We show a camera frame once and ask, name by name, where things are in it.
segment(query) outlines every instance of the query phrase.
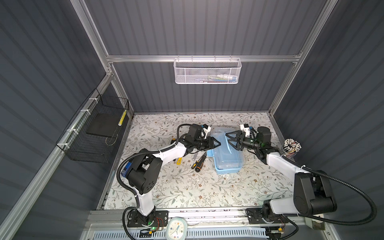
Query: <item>clock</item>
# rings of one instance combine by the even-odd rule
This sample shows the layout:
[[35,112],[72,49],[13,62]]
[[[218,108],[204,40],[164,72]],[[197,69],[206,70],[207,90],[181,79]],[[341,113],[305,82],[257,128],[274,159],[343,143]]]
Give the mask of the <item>clock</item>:
[[166,229],[167,240],[184,240],[187,236],[187,222],[181,217],[173,217],[168,221]]

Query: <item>gray wall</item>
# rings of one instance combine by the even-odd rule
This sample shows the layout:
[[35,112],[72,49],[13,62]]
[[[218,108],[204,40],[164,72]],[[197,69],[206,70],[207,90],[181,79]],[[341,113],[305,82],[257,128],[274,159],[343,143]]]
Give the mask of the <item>gray wall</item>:
[[[86,0],[110,55],[293,55],[324,2]],[[180,86],[168,63],[115,67],[135,112],[188,112],[268,110],[289,64],[244,63],[238,84],[220,86]]]
[[[105,72],[66,0],[0,1],[0,69],[3,222]],[[15,239],[75,239],[109,167],[63,159]]]
[[[343,239],[382,239],[384,198],[384,2],[339,1],[275,114],[286,138],[303,149],[295,159],[366,192],[377,218],[358,227],[336,226]],[[357,193],[334,184],[332,217],[369,213]]]

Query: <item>white mesh basket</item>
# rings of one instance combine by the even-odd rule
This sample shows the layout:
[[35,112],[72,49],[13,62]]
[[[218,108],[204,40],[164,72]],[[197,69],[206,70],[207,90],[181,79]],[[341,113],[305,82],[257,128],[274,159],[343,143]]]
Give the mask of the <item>white mesh basket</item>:
[[239,58],[175,58],[177,84],[236,84],[240,76]]

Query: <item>leaf pattern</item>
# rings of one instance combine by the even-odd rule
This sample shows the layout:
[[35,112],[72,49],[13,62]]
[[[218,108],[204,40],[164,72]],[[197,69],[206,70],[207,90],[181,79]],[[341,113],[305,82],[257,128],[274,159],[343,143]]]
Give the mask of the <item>leaf pattern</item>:
[[[178,125],[183,123],[206,123],[212,128],[235,130],[246,123],[253,127],[266,126],[272,132],[272,145],[280,146],[267,113],[135,115],[120,161],[143,148],[155,151],[169,145],[176,138]],[[180,128],[180,134],[187,130]],[[292,182],[247,151],[243,151],[244,164],[238,173],[218,175],[211,157],[206,158],[204,167],[197,173],[191,166],[203,153],[189,154],[180,165],[171,161],[161,169],[152,190],[156,208],[255,206],[267,199],[293,195]],[[133,194],[114,178],[104,209],[135,205]]]

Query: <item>black wire basket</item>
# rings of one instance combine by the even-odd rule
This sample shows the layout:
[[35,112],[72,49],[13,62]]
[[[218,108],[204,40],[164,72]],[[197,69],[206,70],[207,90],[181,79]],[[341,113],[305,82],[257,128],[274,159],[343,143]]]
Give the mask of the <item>black wire basket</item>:
[[128,121],[129,103],[126,98],[99,94],[78,123],[71,129],[65,142],[56,145],[74,161],[108,163],[115,146],[119,145],[120,130]]

